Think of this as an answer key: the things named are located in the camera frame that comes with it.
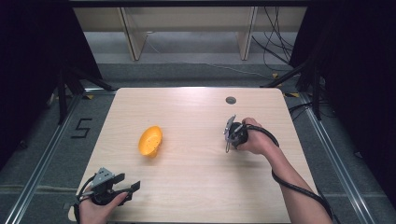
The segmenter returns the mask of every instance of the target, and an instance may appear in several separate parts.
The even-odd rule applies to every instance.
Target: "floor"
[[[255,33],[266,44],[263,33]],[[282,37],[293,44],[296,34]],[[290,67],[252,41],[247,61],[241,61],[233,33],[150,33],[139,61],[131,61],[122,33],[86,33],[104,81],[115,87],[241,86],[258,88],[282,76]],[[284,50],[268,48],[284,60]],[[278,86],[289,108],[308,103],[310,92],[297,97],[298,76]],[[70,117],[58,125],[57,100],[43,111],[26,142],[0,172],[0,222],[71,223],[67,218],[85,166],[91,156],[114,93],[84,82],[93,95],[69,99]],[[309,106],[291,114],[318,189],[341,223],[396,223],[396,211],[376,183],[331,107],[320,107],[317,121]],[[90,130],[76,130],[81,119]]]

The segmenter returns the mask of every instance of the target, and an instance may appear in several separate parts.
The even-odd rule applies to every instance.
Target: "wooden table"
[[[234,105],[226,102],[232,96]],[[315,185],[283,95],[278,89],[120,89],[108,112],[80,187],[100,167],[126,178],[114,189],[141,180],[131,201],[111,221],[194,223],[290,222],[279,185],[263,156],[225,152],[227,119],[253,117],[278,140],[290,163]],[[148,127],[163,130],[158,156],[140,155]],[[74,219],[72,211],[69,217]]]

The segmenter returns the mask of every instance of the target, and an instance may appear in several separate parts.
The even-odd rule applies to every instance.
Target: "hand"
[[[243,124],[261,127],[255,119],[245,118],[242,120]],[[244,144],[239,145],[237,148],[240,150],[247,150],[254,154],[262,154],[266,156],[268,150],[273,150],[277,147],[274,142],[266,134],[255,131],[247,130],[248,139]]]
[[[81,224],[106,224],[111,212],[116,208],[128,195],[123,192],[117,195],[113,201],[107,205],[97,205],[92,202],[91,198],[84,200],[79,205],[79,218]]]

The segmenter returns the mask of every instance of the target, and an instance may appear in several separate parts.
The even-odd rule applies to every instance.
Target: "orange bowl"
[[[158,147],[163,140],[163,132],[158,126],[149,127],[139,140],[139,151],[143,156],[154,158],[157,156]]]

